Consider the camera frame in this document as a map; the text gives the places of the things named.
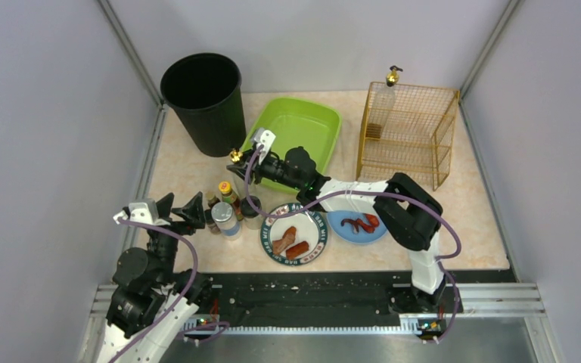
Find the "clear glass bottle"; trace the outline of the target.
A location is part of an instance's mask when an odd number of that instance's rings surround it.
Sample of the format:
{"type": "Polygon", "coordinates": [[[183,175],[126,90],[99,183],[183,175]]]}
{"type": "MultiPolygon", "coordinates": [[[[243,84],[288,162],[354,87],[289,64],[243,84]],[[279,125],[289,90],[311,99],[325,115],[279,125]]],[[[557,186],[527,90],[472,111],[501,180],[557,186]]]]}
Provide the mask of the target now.
{"type": "Polygon", "coordinates": [[[246,149],[244,151],[233,149],[229,154],[231,163],[226,166],[226,169],[233,174],[233,182],[231,185],[241,198],[246,197],[246,187],[248,187],[251,193],[254,192],[254,186],[252,186],[254,177],[251,175],[248,183],[244,180],[247,174],[247,164],[252,155],[252,149],[246,149]]]}

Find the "yellow cap sauce bottle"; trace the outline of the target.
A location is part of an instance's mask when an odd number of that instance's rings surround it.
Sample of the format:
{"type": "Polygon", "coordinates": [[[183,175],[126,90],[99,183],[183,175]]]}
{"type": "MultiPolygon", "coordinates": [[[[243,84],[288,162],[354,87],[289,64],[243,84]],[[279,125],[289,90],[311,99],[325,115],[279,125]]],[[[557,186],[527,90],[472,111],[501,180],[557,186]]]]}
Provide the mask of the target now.
{"type": "Polygon", "coordinates": [[[242,221],[244,217],[241,213],[241,199],[231,183],[229,181],[221,181],[218,185],[218,189],[222,195],[222,201],[230,204],[235,211],[237,220],[242,221]]]}

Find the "glass bottle with brown sauce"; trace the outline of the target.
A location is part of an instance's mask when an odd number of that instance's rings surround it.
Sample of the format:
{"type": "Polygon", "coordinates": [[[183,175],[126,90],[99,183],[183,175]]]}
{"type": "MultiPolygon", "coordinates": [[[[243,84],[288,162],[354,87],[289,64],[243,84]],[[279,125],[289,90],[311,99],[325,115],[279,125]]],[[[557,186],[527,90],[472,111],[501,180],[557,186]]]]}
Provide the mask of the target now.
{"type": "Polygon", "coordinates": [[[389,115],[396,102],[395,85],[399,81],[399,73],[403,69],[393,65],[385,77],[385,83],[376,91],[374,102],[368,113],[368,125],[365,131],[366,138],[380,139],[382,131],[387,124],[389,115]]]}

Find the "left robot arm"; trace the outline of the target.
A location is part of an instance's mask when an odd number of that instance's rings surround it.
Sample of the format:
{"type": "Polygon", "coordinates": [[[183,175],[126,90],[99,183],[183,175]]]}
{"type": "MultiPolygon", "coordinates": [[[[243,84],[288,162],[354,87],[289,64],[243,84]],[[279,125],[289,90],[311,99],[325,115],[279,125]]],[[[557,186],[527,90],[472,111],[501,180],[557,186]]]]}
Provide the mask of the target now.
{"type": "Polygon", "coordinates": [[[105,315],[98,362],[159,362],[179,337],[184,324],[210,298],[211,280],[192,267],[175,270],[180,244],[206,227],[203,195],[196,193],[184,206],[174,207],[174,195],[159,200],[135,200],[113,216],[118,225],[146,230],[146,247],[130,247],[117,260],[105,315]]]}

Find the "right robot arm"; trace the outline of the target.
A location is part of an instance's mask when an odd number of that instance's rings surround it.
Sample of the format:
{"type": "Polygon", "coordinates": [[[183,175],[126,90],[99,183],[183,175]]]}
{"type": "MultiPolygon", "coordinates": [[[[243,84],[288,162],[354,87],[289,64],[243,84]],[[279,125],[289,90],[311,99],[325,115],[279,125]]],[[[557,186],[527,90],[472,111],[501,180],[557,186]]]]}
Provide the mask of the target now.
{"type": "Polygon", "coordinates": [[[302,211],[358,212],[376,218],[409,253],[415,300],[424,311],[438,307],[446,286],[437,251],[439,230],[448,224],[441,205],[412,178],[397,172],[386,181],[338,181],[320,174],[303,147],[291,148],[280,159],[255,143],[244,152],[233,150],[230,157],[227,170],[246,186],[266,179],[294,189],[302,211]]]}

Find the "small dark spice bottle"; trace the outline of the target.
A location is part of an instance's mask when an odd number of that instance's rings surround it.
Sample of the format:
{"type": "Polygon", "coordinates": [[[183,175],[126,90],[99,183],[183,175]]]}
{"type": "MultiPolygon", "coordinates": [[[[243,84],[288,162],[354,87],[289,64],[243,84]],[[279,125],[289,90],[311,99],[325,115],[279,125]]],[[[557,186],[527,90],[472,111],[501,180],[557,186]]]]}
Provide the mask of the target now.
{"type": "Polygon", "coordinates": [[[206,223],[207,228],[209,229],[209,231],[212,234],[221,234],[222,233],[220,228],[218,227],[218,225],[214,221],[214,219],[212,217],[212,212],[210,209],[204,210],[204,219],[205,219],[205,223],[206,223]]]}

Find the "small brown cap bottle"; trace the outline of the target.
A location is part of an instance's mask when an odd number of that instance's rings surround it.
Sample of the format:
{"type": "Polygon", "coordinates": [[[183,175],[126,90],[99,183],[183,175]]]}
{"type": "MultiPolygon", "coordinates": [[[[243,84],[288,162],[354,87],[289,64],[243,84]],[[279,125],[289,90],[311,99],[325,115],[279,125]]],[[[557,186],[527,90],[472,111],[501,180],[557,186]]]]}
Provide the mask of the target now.
{"type": "Polygon", "coordinates": [[[212,209],[216,204],[221,202],[221,199],[214,192],[206,193],[207,205],[209,209],[212,209]]]}

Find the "black lid jar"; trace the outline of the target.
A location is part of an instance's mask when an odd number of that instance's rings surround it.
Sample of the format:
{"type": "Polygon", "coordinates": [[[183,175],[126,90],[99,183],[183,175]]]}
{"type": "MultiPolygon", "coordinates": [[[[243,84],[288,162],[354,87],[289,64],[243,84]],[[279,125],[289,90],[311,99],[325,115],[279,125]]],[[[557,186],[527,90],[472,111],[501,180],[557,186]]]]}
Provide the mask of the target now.
{"type": "Polygon", "coordinates": [[[258,197],[252,196],[251,200],[255,204],[255,208],[249,204],[246,197],[241,199],[241,214],[244,217],[244,224],[247,228],[259,230],[263,223],[263,216],[257,210],[261,209],[262,205],[258,197]]]}

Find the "green plastic basin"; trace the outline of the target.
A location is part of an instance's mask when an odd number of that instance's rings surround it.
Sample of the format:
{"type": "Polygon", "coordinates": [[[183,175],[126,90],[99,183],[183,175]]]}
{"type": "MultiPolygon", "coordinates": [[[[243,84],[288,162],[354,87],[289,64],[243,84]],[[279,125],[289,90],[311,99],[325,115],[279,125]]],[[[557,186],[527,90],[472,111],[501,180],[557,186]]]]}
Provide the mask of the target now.
{"type": "Polygon", "coordinates": [[[300,98],[280,97],[271,100],[256,119],[242,151],[251,149],[253,133],[264,128],[275,134],[272,151],[284,158],[293,147],[303,147],[323,174],[339,138],[342,120],[333,108],[300,98]]]}

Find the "white plate with green rim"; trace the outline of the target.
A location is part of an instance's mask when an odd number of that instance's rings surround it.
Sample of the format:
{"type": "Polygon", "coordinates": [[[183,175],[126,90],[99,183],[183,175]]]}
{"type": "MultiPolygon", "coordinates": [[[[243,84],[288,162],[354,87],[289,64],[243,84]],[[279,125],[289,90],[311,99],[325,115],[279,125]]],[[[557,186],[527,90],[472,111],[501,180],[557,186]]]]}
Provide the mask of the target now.
{"type": "Polygon", "coordinates": [[[275,207],[270,211],[273,217],[265,218],[259,230],[260,244],[264,252],[281,265],[290,267],[307,265],[325,251],[328,242],[328,226],[325,218],[317,212],[301,212],[301,208],[299,203],[285,203],[275,207]],[[295,260],[287,259],[285,251],[281,255],[272,253],[272,242],[280,239],[291,226],[297,228],[294,244],[307,241],[310,245],[309,250],[295,260]]]}

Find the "brown meat piece left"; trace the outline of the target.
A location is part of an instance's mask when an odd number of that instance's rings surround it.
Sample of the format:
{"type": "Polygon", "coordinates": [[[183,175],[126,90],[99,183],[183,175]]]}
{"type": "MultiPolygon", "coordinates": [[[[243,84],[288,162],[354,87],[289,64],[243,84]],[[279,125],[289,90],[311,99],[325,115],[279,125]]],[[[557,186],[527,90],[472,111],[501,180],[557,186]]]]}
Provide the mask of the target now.
{"type": "Polygon", "coordinates": [[[297,228],[289,227],[280,239],[272,242],[272,253],[274,255],[281,255],[289,246],[295,243],[297,228]]]}

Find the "red sausage piece on plate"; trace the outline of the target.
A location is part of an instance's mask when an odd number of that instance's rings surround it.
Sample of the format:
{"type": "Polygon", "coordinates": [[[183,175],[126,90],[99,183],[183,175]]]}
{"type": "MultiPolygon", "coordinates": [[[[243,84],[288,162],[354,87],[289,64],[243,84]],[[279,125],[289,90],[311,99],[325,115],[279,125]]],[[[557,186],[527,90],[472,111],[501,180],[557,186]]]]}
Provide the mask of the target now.
{"type": "Polygon", "coordinates": [[[309,248],[310,248],[309,243],[307,241],[302,241],[286,249],[285,256],[289,260],[295,260],[302,256],[304,253],[306,253],[309,250],[309,248]]]}

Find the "black plastic trash bin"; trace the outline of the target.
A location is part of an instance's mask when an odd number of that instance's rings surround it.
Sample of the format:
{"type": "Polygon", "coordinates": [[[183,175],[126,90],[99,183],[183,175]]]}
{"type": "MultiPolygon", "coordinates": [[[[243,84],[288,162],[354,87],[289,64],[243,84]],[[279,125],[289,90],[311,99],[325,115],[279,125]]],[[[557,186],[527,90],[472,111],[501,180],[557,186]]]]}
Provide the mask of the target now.
{"type": "Polygon", "coordinates": [[[226,157],[246,138],[241,81],[238,65],[217,53],[184,57],[160,80],[164,101],[208,157],[226,157]]]}

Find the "blue plate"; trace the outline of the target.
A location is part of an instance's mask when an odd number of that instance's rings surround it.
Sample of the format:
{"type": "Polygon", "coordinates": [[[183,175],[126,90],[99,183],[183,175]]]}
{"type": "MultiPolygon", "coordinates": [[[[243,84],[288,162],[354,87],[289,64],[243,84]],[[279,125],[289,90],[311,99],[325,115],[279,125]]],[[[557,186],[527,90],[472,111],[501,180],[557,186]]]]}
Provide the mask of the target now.
{"type": "Polygon", "coordinates": [[[373,214],[343,210],[326,216],[334,233],[352,244],[372,244],[387,233],[387,227],[373,214]]]}

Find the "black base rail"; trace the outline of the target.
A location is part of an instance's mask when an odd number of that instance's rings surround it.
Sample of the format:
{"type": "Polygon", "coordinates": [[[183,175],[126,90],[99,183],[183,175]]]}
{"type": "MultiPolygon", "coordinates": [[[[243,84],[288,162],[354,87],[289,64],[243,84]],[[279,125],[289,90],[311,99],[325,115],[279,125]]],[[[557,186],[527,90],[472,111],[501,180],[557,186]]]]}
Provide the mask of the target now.
{"type": "Polygon", "coordinates": [[[396,327],[407,313],[462,310],[451,286],[427,297],[407,271],[218,273],[195,301],[231,327],[396,327]]]}

